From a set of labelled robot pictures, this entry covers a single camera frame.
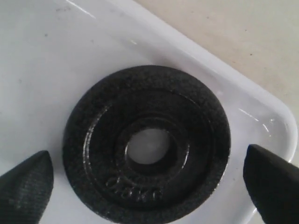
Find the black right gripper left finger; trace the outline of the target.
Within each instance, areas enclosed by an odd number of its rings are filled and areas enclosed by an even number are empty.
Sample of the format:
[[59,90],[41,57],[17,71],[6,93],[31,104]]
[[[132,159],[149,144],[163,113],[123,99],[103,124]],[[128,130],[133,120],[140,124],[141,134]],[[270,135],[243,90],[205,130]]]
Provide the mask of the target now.
[[37,224],[49,203],[54,171],[48,151],[27,158],[0,177],[0,222]]

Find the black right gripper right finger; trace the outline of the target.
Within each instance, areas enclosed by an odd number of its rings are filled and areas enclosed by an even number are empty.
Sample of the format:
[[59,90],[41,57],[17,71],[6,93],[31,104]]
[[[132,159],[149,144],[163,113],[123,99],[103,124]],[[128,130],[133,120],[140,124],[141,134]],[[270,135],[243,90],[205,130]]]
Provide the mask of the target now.
[[250,144],[243,166],[248,194],[266,224],[299,222],[299,169],[269,150]]

